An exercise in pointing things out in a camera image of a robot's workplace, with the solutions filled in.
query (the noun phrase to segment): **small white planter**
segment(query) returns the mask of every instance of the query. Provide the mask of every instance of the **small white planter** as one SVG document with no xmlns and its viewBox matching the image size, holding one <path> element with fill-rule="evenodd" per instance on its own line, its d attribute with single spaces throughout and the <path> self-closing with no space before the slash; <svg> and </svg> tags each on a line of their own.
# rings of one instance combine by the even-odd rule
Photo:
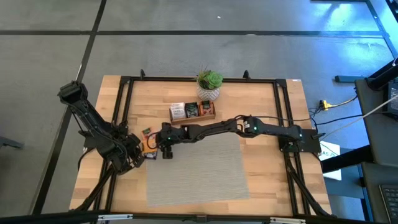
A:
<svg viewBox="0 0 398 224">
<path fill-rule="evenodd" d="M 220 95 L 220 88 L 215 88 L 214 90 L 205 90 L 199 85 L 199 82 L 197 82 L 197 95 L 203 101 L 214 101 Z"/>
</svg>

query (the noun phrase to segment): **black desk leg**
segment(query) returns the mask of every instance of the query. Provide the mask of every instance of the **black desk leg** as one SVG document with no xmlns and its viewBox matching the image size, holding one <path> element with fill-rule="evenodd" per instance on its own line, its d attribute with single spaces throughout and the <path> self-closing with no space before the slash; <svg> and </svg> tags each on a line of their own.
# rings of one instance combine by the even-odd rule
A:
<svg viewBox="0 0 398 224">
<path fill-rule="evenodd" d="M 354 149 L 340 156 L 335 156 L 322 161 L 322 172 L 327 173 L 344 167 L 360 164 L 361 162 L 373 162 L 370 145 Z"/>
<path fill-rule="evenodd" d="M 11 146 L 20 149 L 23 147 L 23 144 L 0 136 L 0 148 L 1 146 Z"/>
</svg>

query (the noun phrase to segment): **white paper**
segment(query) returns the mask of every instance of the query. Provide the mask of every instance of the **white paper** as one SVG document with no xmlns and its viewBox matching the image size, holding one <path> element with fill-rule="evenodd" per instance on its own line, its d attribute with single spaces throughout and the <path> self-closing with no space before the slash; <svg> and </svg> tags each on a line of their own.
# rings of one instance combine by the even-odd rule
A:
<svg viewBox="0 0 398 224">
<path fill-rule="evenodd" d="M 340 155 L 340 146 L 339 145 L 325 142 L 325 141 L 321 141 L 320 144 L 321 144 L 322 151 L 321 151 L 321 155 L 319 156 L 319 159 L 321 161 L 335 157 L 337 155 Z M 335 171 L 323 174 L 323 176 L 327 177 L 327 178 L 335 179 L 335 180 L 341 180 L 341 170 L 335 170 Z"/>
</svg>

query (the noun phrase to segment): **wooden tabletop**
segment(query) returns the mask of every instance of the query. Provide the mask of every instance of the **wooden tabletop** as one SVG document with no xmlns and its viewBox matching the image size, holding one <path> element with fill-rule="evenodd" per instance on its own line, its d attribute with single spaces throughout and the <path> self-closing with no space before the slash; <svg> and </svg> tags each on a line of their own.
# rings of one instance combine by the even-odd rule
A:
<svg viewBox="0 0 398 224">
<path fill-rule="evenodd" d="M 111 121 L 120 76 L 104 76 L 96 109 L 106 120 Z M 294 119 L 309 118 L 303 86 L 300 80 L 287 80 L 290 104 Z M 126 98 L 124 90 L 122 102 Z M 286 118 L 282 89 L 279 90 L 283 115 Z M 136 81 L 128 114 L 129 130 L 141 137 L 140 131 L 148 127 L 160 129 L 162 122 L 170 122 L 171 103 L 199 101 L 195 82 Z M 123 112 L 119 110 L 119 119 Z M 199 121 L 204 125 L 233 118 L 238 114 L 277 116 L 274 92 L 271 84 L 223 83 L 219 98 L 215 101 L 216 119 Z M 278 125 L 276 119 L 262 118 L 264 123 Z M 310 121 L 295 122 L 302 128 L 311 128 Z M 146 197 L 146 162 L 118 176 L 112 202 L 112 212 L 126 213 L 181 213 L 209 215 L 278 215 L 291 216 L 289 188 L 284 159 L 279 151 L 277 137 L 257 136 L 253 139 L 239 137 L 243 155 L 243 166 L 250 193 L 249 199 L 224 200 L 190 205 L 148 207 Z M 317 202 L 331 212 L 325 181 L 319 161 L 310 153 L 301 153 L 305 183 Z M 70 208 L 76 208 L 98 183 L 102 158 L 92 151 L 82 160 L 73 191 Z M 300 190 L 295 186 L 298 210 L 303 213 Z M 106 198 L 108 186 L 104 188 Z M 105 199 L 101 201 L 104 208 Z"/>
</svg>

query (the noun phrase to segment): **gray mat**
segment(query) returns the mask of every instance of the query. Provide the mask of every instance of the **gray mat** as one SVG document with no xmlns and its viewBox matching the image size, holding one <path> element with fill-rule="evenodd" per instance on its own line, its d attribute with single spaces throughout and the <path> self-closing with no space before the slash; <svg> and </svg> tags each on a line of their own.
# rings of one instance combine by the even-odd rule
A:
<svg viewBox="0 0 398 224">
<path fill-rule="evenodd" d="M 147 206 L 249 198 L 239 138 L 234 133 L 172 146 L 173 159 L 146 160 Z"/>
</svg>

